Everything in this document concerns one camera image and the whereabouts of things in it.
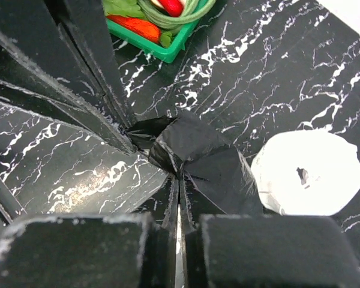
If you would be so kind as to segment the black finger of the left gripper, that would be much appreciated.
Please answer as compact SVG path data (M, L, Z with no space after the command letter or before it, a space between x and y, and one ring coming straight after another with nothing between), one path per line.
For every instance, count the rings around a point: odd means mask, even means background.
M0 103L136 150L101 1L0 1Z

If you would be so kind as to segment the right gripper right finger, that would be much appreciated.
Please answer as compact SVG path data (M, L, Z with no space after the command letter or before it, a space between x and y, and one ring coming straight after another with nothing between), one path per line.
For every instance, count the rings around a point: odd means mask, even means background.
M360 287L332 218L223 214L190 180L179 189L185 287Z

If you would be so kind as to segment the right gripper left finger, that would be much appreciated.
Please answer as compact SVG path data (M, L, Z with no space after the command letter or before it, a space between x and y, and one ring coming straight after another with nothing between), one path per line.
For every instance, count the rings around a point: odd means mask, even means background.
M131 213L35 214L0 238L0 287L174 287L179 187Z

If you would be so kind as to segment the black trash bag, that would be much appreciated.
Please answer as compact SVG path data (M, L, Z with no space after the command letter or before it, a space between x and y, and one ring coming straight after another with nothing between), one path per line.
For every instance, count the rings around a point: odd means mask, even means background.
M256 182L242 152L190 113L137 122L127 130L153 165L175 176L190 217L261 215Z

